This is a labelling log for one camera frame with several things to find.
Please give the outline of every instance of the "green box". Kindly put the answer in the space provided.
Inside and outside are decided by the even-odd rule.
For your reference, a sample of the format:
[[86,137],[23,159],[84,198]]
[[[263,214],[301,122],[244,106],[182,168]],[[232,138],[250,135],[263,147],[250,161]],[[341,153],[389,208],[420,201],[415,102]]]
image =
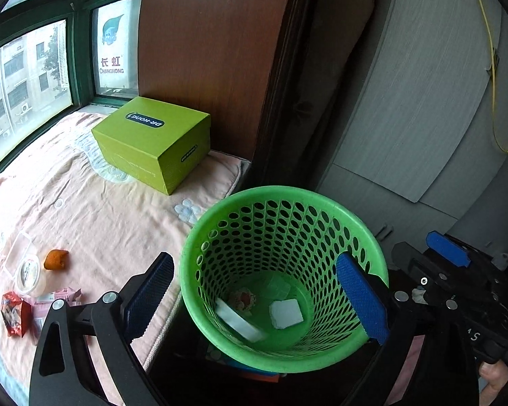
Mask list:
[[166,195],[207,155],[211,116],[136,97],[92,129],[113,166]]

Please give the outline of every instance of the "tree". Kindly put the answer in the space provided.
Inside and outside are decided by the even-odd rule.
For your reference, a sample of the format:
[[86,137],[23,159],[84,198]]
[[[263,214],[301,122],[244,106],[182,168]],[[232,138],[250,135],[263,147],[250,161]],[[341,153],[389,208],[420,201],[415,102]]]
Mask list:
[[60,90],[60,72],[58,71],[58,27],[55,27],[51,39],[49,40],[49,47],[45,52],[44,69],[51,73],[51,76],[58,82],[54,90]]

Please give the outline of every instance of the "green plastic basket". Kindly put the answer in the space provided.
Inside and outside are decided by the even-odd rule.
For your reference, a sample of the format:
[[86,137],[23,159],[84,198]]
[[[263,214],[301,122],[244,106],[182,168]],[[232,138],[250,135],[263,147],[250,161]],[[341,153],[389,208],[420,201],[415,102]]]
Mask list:
[[[332,365],[367,341],[335,275],[337,256],[348,251],[368,272],[388,284],[380,246],[352,212],[316,193],[285,186],[254,188],[210,208],[186,240],[181,290],[201,332],[222,352],[257,369],[301,373]],[[303,314],[301,324],[274,329],[267,283],[287,289]],[[247,321],[268,334],[249,343],[214,312],[248,288],[256,304]]]

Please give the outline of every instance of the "dr.hong logo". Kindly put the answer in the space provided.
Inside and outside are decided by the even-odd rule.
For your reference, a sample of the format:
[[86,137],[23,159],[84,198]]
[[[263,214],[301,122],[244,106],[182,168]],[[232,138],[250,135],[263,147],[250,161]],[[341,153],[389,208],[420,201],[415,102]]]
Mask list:
[[164,125],[163,120],[155,119],[154,117],[145,116],[139,114],[138,112],[129,113],[126,115],[126,119],[132,120],[134,122],[142,123],[144,125],[148,125],[152,128],[160,128]]
[[192,154],[194,154],[194,151],[198,149],[198,146],[197,145],[194,145],[193,147],[191,147],[188,152],[183,155],[183,157],[181,157],[181,162],[184,162],[187,158],[189,158]]

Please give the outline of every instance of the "screw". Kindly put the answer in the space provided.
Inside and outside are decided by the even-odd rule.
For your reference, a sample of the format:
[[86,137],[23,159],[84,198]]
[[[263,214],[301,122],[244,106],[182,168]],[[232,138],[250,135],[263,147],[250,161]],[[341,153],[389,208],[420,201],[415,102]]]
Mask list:
[[115,292],[109,292],[103,295],[102,300],[104,303],[111,303],[117,299],[117,294]]
[[455,302],[453,299],[448,299],[446,301],[446,307],[448,307],[450,310],[456,310],[457,302]]
[[408,300],[408,294],[406,292],[398,291],[395,292],[394,296],[399,302],[407,302]]
[[57,299],[52,304],[53,310],[60,310],[63,306],[64,306],[64,300],[63,299]]

